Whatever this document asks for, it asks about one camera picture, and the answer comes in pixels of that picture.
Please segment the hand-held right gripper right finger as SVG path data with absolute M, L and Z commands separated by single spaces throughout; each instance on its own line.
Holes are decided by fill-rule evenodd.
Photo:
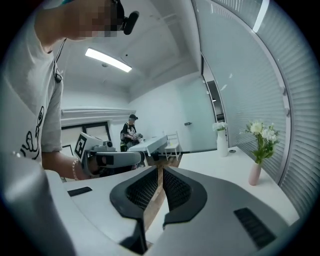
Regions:
M 167 167 L 169 212 L 149 256 L 274 256 L 300 227 L 233 182 Z

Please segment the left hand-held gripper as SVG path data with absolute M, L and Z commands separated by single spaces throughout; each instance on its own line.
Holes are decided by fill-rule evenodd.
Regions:
M 143 152 L 115 152 L 113 143 L 98 137 L 80 132 L 75 144 L 74 154 L 82 162 L 88 162 L 96 154 L 96 162 L 100 167 L 127 167 L 137 165 L 145 160 Z

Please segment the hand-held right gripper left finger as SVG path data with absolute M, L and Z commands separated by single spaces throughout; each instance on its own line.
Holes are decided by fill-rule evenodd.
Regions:
M 158 187 L 155 166 L 65 183 L 49 170 L 47 179 L 75 256 L 150 256 L 145 206 L 138 206 L 135 193 L 150 202 Z

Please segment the person's left forearm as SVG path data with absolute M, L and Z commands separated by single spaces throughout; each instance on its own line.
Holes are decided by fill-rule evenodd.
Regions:
M 72 158 L 59 151 L 42 152 L 42 167 L 57 172 L 61 177 L 80 180 L 81 165 L 77 158 Z

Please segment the person's left hand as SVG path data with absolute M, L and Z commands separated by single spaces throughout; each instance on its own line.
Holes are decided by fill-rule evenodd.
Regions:
M 89 179 L 99 178 L 102 174 L 104 167 L 99 166 L 95 159 L 81 163 L 82 172 Z

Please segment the pale blue cloth covered table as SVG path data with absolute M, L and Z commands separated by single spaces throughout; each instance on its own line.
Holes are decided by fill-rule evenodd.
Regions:
M 147 152 L 150 157 L 153 152 L 167 144 L 168 137 L 166 135 L 153 137 L 146 141 L 132 146 L 128 149 L 129 152 Z

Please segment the white wooden chair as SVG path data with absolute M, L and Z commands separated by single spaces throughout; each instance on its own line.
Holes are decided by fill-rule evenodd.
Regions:
M 170 157 L 175 157 L 176 160 L 179 159 L 181 150 L 179 135 L 177 131 L 175 133 L 167 135 L 167 145 L 164 147 L 164 154 L 167 161 Z

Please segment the white square table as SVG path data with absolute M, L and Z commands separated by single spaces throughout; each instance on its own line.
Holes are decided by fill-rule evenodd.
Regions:
M 239 148 L 234 147 L 233 150 L 236 152 L 227 157 L 220 157 L 217 151 L 185 154 L 178 169 L 232 182 L 269 205 L 287 222 L 299 221 L 299 215 L 290 200 L 265 171 L 261 172 L 257 185 L 249 184 L 254 161 Z

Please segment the small pink vase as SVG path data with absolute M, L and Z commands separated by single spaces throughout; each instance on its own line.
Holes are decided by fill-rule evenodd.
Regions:
M 259 181 L 260 174 L 261 174 L 261 165 L 258 163 L 254 163 L 250 171 L 248 183 L 251 186 L 256 186 Z

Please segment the tall white vase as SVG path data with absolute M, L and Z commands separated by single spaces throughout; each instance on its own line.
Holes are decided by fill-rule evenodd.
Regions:
M 226 137 L 226 130 L 218 130 L 217 131 L 217 152 L 220 157 L 226 157 L 229 153 L 228 150 L 228 142 Z

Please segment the white flowers with green leaves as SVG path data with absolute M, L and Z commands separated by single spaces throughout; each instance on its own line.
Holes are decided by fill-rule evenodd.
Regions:
M 255 137 L 257 148 L 251 153 L 255 157 L 255 163 L 261 165 L 265 159 L 269 159 L 275 153 L 275 146 L 279 143 L 279 132 L 274 129 L 274 124 L 265 126 L 262 121 L 249 122 L 240 134 L 251 134 Z

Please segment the long ceiling light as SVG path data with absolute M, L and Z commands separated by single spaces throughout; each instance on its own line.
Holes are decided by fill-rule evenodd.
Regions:
M 95 59 L 95 60 L 98 60 L 98 61 L 101 61 L 107 65 L 111 65 L 111 66 L 113 66 L 117 69 L 120 69 L 126 73 L 129 73 L 132 70 L 132 68 L 129 65 L 127 65 L 127 64 L 125 64 L 125 63 L 123 63 L 123 62 L 121 62 L 121 61 L 119 61 L 109 55 L 106 55 L 102 52 L 99 52 L 95 49 L 92 49 L 92 48 L 88 48 L 86 50 L 85 56 L 92 58 L 92 59 Z

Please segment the person's grey printed t-shirt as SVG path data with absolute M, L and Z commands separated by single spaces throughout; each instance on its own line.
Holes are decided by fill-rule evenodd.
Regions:
M 43 152 L 62 149 L 63 82 L 53 53 L 46 53 L 31 14 L 0 65 L 0 152 L 42 162 Z

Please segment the white wall trunking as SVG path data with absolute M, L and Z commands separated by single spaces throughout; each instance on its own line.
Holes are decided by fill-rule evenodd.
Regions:
M 135 114 L 136 110 L 116 107 L 70 107 L 61 110 L 62 115 L 67 114 Z

